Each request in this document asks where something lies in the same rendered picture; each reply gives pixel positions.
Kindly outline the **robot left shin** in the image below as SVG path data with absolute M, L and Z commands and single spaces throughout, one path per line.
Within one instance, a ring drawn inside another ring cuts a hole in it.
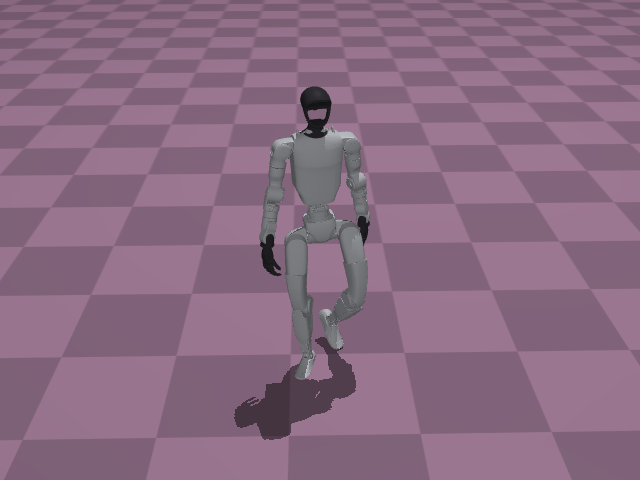
M 364 304 L 364 302 L 363 302 L 363 304 Z M 335 323 L 335 325 L 337 325 L 337 322 L 346 320 L 346 319 L 354 316 L 355 314 L 357 314 L 362 309 L 363 309 L 362 307 L 358 307 L 356 309 L 348 309 L 348 308 L 345 307 L 342 299 L 339 298 L 337 300 L 337 302 L 335 303 L 333 312 L 328 316 L 327 322 L 329 323 L 330 327 L 334 323 Z M 331 321 L 334 321 L 334 322 L 330 323 Z

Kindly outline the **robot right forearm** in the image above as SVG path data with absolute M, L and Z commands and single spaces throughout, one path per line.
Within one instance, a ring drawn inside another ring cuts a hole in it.
M 269 186 L 265 192 L 264 205 L 263 205 L 263 217 L 261 224 L 261 232 L 259 234 L 259 240 L 266 244 L 266 237 L 269 234 L 274 236 L 275 240 L 275 231 L 277 224 L 277 215 L 279 212 L 279 205 L 275 202 L 267 202 L 269 193 Z

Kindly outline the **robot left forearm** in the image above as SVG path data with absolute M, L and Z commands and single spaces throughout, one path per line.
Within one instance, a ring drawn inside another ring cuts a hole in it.
M 362 187 L 356 191 L 351 190 L 351 196 L 353 197 L 354 209 L 356 212 L 356 221 L 358 222 L 358 218 L 360 216 L 364 216 L 366 218 L 366 224 L 367 224 L 370 218 L 370 213 L 368 211 L 366 188 L 367 188 L 367 181 L 366 181 L 365 187 Z

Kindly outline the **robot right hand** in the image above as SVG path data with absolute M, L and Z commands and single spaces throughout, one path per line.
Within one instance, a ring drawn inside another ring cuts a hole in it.
M 274 267 L 276 269 L 278 269 L 278 270 L 281 270 L 280 266 L 277 265 L 276 261 L 273 259 L 272 247 L 274 247 L 274 236 L 272 234 L 267 235 L 266 244 L 261 242 L 260 246 L 263 248 L 262 249 L 262 259 L 263 259 L 262 261 L 263 261 L 263 266 L 267 270 L 267 272 L 269 272 L 270 274 L 272 274 L 274 276 L 282 275 L 280 273 L 277 273 L 274 270 Z

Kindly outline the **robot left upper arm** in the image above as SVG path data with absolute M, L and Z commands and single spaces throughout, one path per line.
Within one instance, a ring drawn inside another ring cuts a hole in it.
M 361 145 L 357 137 L 352 132 L 338 132 L 343 141 L 345 165 L 348 178 L 346 185 L 350 190 L 356 191 L 366 186 L 366 179 L 360 172 L 361 167 Z

